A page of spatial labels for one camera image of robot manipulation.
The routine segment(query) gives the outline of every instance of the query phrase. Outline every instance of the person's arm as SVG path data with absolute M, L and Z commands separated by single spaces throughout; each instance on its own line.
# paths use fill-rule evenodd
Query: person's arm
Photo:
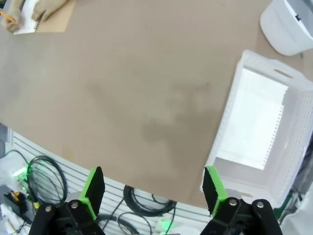
M 7 15 L 12 17 L 15 21 L 12 22 L 7 18 L 3 18 L 1 21 L 1 25 L 6 28 L 10 33 L 14 33 L 21 26 L 23 26 L 23 19 L 21 15 L 21 6 L 24 0 L 12 0 L 11 5 L 7 11 Z
M 39 0 L 32 15 L 32 19 L 38 21 L 46 21 L 49 16 L 60 9 L 68 0 Z

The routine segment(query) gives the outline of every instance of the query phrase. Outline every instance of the green strip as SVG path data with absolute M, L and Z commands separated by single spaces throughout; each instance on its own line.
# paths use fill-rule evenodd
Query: green strip
M 223 183 L 219 177 L 219 174 L 218 174 L 216 168 L 214 166 L 207 166 L 206 168 L 209 171 L 209 174 L 210 174 L 211 179 L 214 183 L 214 186 L 215 186 L 216 192 L 217 192 L 217 196 L 218 196 L 217 201 L 216 201 L 216 205 L 215 205 L 214 210 L 212 212 L 212 217 L 214 218 L 216 212 L 219 209 L 220 203 L 225 201 L 228 198 L 228 195 L 227 195 L 227 192 L 223 186 Z
M 83 204 L 85 204 L 88 207 L 89 212 L 90 212 L 91 217 L 92 217 L 93 220 L 96 220 L 97 216 L 96 216 L 96 214 L 93 211 L 93 208 L 91 206 L 89 198 L 86 197 L 86 193 L 88 191 L 89 185 L 90 185 L 90 183 L 92 181 L 92 178 L 93 178 L 95 172 L 96 172 L 96 168 L 93 168 L 93 169 L 90 170 L 90 173 L 89 173 L 89 176 L 88 176 L 88 178 L 86 180 L 86 183 L 84 185 L 83 191 L 80 194 L 79 199 L 78 199 L 78 200 L 80 200 Z

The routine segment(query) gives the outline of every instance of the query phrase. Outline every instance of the white slatted surface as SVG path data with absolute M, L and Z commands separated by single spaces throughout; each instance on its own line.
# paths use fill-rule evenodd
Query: white slatted surface
M 87 169 L 84 169 L 76 164 L 73 164 L 61 157 L 54 155 L 53 153 L 32 143 L 31 141 L 27 140 L 26 138 L 24 138 L 23 136 L 15 132 L 12 132 L 12 131 L 10 132 L 9 142 L 13 146 L 13 148 L 22 152 L 27 159 L 32 159 L 38 155 L 47 155 L 49 157 L 52 157 L 59 164 L 59 166 L 65 173 L 65 177 L 68 183 L 69 193 L 81 191 L 83 189 L 84 183 L 89 174 L 89 171 Z M 54 197 L 57 196 L 56 192 L 51 191 L 51 185 L 49 185 L 48 180 L 42 178 L 41 183 L 43 183 L 43 186 L 46 185 L 45 190 L 47 191 L 47 193 L 52 194 Z M 117 204 L 123 198 L 123 188 L 125 185 L 120 182 L 106 178 L 106 177 L 105 177 L 105 184 L 106 184 L 106 192 L 104 193 L 104 197 L 101 203 L 100 213 L 111 214 L 112 211 L 117 206 Z M 153 202 L 150 193 L 147 193 L 138 189 L 135 190 L 135 193 L 140 199 L 141 203 L 144 203 L 145 205 L 149 205 L 149 206 L 151 205 L 153 207 L 159 206 L 158 204 Z M 120 205 L 115 215 L 118 216 L 119 214 L 124 213 L 124 212 L 131 212 L 131 210 L 127 207 L 125 202 L 123 202 Z M 172 218 L 173 211 L 170 211 L 164 216 L 169 219 Z M 123 216 L 123 218 L 129 221 L 132 225 L 134 225 L 141 234 L 143 235 L 149 234 L 150 232 L 149 227 L 142 218 L 138 216 L 130 215 L 130 214 Z M 146 217 L 146 219 L 150 222 L 154 231 L 154 227 L 156 226 L 159 218 L 158 217 Z M 206 226 L 209 220 L 210 220 L 210 217 L 209 217 L 208 210 L 190 206 L 190 205 L 183 204 L 183 203 L 177 203 L 174 222 L 184 223 L 186 225 L 193 226 L 201 231 Z M 122 234 L 120 228 L 118 227 L 118 224 L 115 222 L 110 222 L 107 225 L 105 232 L 108 235 Z

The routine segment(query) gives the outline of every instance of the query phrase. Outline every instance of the white paper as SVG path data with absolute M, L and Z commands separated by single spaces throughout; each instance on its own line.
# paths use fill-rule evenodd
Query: white paper
M 20 28 L 14 34 L 34 33 L 38 22 L 31 19 L 35 4 L 38 0 L 26 0 L 22 9 L 23 28 Z
M 277 133 L 287 88 L 243 69 L 217 157 L 263 170 Z

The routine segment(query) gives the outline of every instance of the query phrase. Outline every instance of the white plastic basket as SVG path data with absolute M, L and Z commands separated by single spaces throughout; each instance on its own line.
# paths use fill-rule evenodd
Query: white plastic basket
M 238 91 L 243 72 L 262 75 L 264 82 L 269 79 L 286 87 L 282 95 L 283 108 L 271 138 L 269 140 L 265 137 L 260 138 L 260 146 L 266 145 L 268 150 L 265 153 L 260 153 L 262 150 L 255 153 L 263 157 L 263 162 L 257 163 L 259 166 L 253 166 L 255 159 L 252 159 L 251 166 L 240 163 L 240 159 L 230 161 L 229 158 L 226 160 L 217 157 L 220 155 L 222 145 L 225 144 L 230 118 L 235 112 L 234 105 L 240 96 Z M 267 114 L 260 113 L 258 117 L 263 119 Z M 291 188 L 307 149 L 313 130 L 312 117 L 313 83 L 302 73 L 279 61 L 269 60 L 246 50 L 237 65 L 221 124 L 206 165 L 214 165 L 225 188 L 239 191 L 248 203 L 264 198 L 273 207 L 279 207 Z

